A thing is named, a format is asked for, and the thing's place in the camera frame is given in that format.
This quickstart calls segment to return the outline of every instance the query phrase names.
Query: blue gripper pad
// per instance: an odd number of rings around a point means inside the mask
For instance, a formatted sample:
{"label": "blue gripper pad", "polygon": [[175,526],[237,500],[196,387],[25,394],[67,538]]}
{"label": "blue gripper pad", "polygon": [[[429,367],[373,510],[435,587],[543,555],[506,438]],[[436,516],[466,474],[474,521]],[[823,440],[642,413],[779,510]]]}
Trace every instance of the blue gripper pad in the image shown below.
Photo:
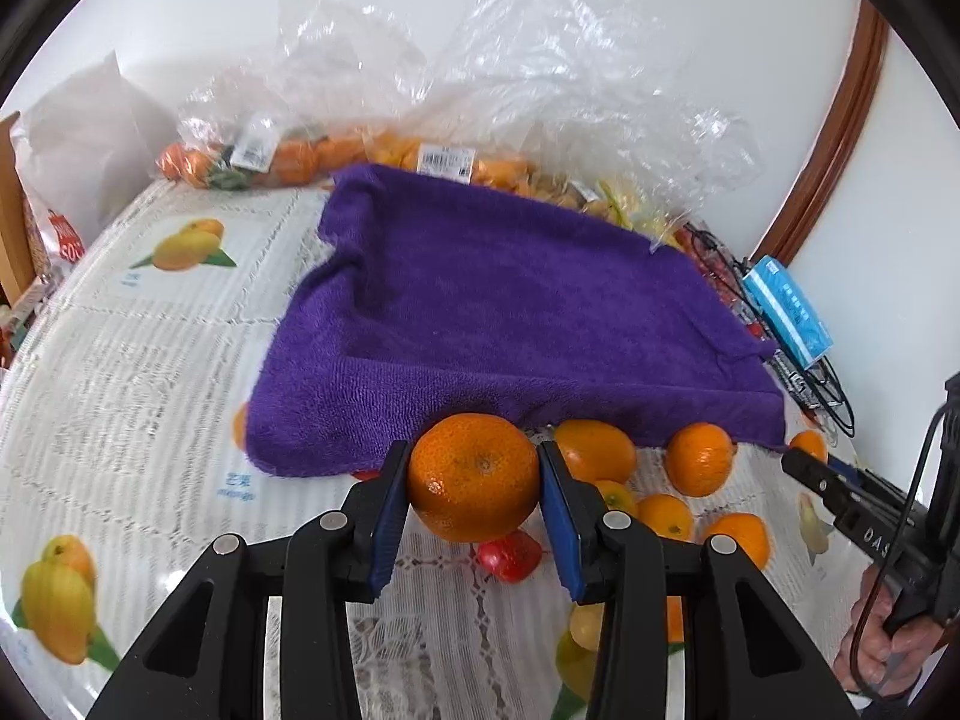
{"label": "blue gripper pad", "polygon": [[379,596],[380,591],[390,584],[390,577],[394,574],[397,550],[400,550],[400,538],[403,536],[403,526],[407,521],[409,505],[407,464],[409,461],[410,445],[405,442],[394,442],[380,471],[378,481],[384,483],[389,481],[389,488],[383,497],[376,526],[373,527],[370,588],[374,597]]}
{"label": "blue gripper pad", "polygon": [[553,549],[553,560],[557,565],[557,574],[562,584],[570,593],[570,600],[577,603],[582,601],[587,591],[587,582],[584,579],[583,565],[580,553],[580,537],[577,535],[570,510],[560,489],[557,471],[550,461],[550,452],[560,451],[556,445],[543,443],[536,450],[541,470],[541,512],[544,515],[546,533],[550,538],[550,547]]}

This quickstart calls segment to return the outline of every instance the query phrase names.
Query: orange fruit in bag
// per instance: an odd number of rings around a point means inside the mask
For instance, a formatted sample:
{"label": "orange fruit in bag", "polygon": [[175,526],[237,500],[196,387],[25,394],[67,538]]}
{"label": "orange fruit in bag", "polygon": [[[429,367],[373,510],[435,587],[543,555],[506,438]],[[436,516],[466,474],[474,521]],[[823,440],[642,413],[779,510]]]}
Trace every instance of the orange fruit in bag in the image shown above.
{"label": "orange fruit in bag", "polygon": [[176,181],[181,177],[185,158],[184,144],[180,142],[170,143],[170,146],[167,146],[157,159],[157,167],[160,168],[164,178]]}
{"label": "orange fruit in bag", "polygon": [[323,138],[314,146],[318,172],[328,173],[347,165],[366,162],[363,136],[359,132]]}
{"label": "orange fruit in bag", "polygon": [[706,543],[711,536],[722,533],[736,541],[757,568],[763,570],[770,560],[770,538],[762,519],[745,512],[724,514],[704,531],[703,541]]}
{"label": "orange fruit in bag", "polygon": [[470,183],[503,191],[513,191],[530,176],[530,163],[517,155],[484,157],[473,164]]}
{"label": "orange fruit in bag", "polygon": [[181,178],[194,189],[206,189],[206,177],[213,167],[213,157],[203,151],[186,151],[184,166],[181,169]]}
{"label": "orange fruit in bag", "polygon": [[680,498],[666,493],[648,495],[637,501],[637,519],[663,538],[690,541],[693,514]]}
{"label": "orange fruit in bag", "polygon": [[829,459],[827,451],[827,442],[819,430],[804,430],[790,440],[790,446],[795,449],[802,449],[806,454],[815,457],[821,463]]}
{"label": "orange fruit in bag", "polygon": [[554,431],[553,440],[570,470],[581,482],[610,479],[621,485],[637,467],[637,450],[621,429],[596,419],[568,419]]}
{"label": "orange fruit in bag", "polygon": [[499,416],[449,416],[416,442],[407,494],[424,525],[440,538],[496,541],[520,527],[536,507],[536,450]]}
{"label": "orange fruit in bag", "polygon": [[394,132],[384,132],[373,139],[373,144],[367,152],[371,162],[379,165],[389,165],[391,167],[401,167],[406,158],[407,164],[410,164],[410,154],[413,153],[413,167],[408,170],[416,170],[416,159],[419,157],[419,138],[400,137]]}
{"label": "orange fruit in bag", "polygon": [[306,140],[282,141],[270,162],[272,183],[292,187],[309,184],[317,171],[317,154]]}
{"label": "orange fruit in bag", "polygon": [[723,487],[733,470],[733,454],[733,442],[723,428],[696,422],[672,437],[664,468],[679,493],[703,498]]}

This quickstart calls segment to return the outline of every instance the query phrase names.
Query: purple towel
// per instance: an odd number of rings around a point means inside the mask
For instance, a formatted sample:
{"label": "purple towel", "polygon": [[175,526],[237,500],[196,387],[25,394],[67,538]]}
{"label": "purple towel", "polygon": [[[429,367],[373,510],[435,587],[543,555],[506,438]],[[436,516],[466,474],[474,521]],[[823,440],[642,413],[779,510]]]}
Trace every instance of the purple towel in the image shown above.
{"label": "purple towel", "polygon": [[647,446],[698,421],[784,442],[771,347],[670,247],[379,166],[338,176],[318,233],[336,251],[296,291],[251,399],[260,469],[375,469],[459,412],[601,419]]}

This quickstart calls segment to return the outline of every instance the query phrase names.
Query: red strawberry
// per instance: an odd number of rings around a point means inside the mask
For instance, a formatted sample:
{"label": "red strawberry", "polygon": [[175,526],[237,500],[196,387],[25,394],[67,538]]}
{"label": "red strawberry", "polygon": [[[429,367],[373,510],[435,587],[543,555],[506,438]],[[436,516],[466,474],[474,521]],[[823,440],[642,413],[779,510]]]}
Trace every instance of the red strawberry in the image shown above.
{"label": "red strawberry", "polygon": [[477,560],[486,570],[509,584],[530,576],[544,556],[544,548],[536,538],[524,531],[513,531],[510,536],[488,541],[477,547]]}

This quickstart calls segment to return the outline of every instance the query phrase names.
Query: human hand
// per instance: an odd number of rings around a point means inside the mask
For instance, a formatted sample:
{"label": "human hand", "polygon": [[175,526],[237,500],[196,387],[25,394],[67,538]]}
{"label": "human hand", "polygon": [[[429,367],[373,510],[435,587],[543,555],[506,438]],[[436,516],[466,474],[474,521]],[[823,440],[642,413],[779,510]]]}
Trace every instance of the human hand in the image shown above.
{"label": "human hand", "polygon": [[[833,673],[840,680],[844,690],[858,691],[856,682],[850,671],[850,646],[853,641],[853,628],[860,619],[860,613],[870,594],[870,588],[877,579],[877,567],[872,565],[863,572],[860,580],[860,600],[853,604],[850,612],[853,623],[847,635],[840,642],[840,652],[833,662]],[[860,647],[857,653],[857,664],[863,679],[871,685],[879,685],[886,676],[886,664],[890,656],[899,654],[902,661],[896,664],[893,673],[880,688],[880,695],[895,696],[909,690],[920,677],[923,662],[932,654],[944,635],[944,629],[930,617],[918,617],[900,628],[890,640],[883,630],[883,622],[894,608],[894,599],[886,586],[880,588],[877,600],[870,610],[867,626],[863,629]]]}

